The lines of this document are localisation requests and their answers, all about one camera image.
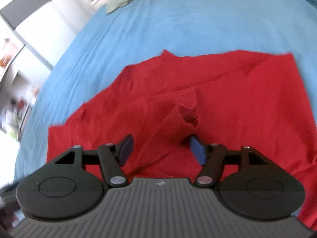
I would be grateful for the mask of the red knit sweater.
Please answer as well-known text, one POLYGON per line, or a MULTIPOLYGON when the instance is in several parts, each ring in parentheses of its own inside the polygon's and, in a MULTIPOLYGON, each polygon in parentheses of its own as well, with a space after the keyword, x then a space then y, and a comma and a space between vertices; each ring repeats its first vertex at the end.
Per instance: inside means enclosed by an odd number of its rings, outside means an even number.
POLYGON ((164 51, 127 66, 63 125, 49 128, 47 160, 74 145, 96 149, 128 134, 129 179, 195 178, 201 166, 185 141, 190 135, 229 149, 255 148, 303 183, 299 218, 316 229, 316 123, 291 54, 164 51))

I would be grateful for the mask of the white shelf unit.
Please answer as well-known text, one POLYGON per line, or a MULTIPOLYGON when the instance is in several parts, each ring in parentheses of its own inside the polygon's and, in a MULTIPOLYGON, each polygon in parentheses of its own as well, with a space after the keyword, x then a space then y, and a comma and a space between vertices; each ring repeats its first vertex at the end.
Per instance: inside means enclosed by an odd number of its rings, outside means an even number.
POLYGON ((21 140, 38 93, 51 73, 25 44, 1 40, 1 130, 21 140))

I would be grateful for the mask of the blue bed sheet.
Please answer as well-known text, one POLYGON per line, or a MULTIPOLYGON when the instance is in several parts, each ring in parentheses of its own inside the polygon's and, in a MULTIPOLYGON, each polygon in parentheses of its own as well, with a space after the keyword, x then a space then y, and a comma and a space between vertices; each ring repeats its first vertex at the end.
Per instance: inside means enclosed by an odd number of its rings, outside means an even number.
POLYGON ((42 86, 27 120, 14 180, 46 161, 50 125, 63 123, 125 66, 158 56, 234 50, 290 52, 316 110, 316 0, 134 0, 99 9, 42 86))

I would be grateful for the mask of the white wardrobe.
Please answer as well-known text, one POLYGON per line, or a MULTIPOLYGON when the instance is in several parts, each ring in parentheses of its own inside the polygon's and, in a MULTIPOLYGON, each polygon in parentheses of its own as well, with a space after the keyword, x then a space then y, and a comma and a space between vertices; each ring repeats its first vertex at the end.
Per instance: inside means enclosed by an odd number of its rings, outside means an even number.
POLYGON ((94 14, 86 0, 1 0, 1 18, 53 68, 94 14))

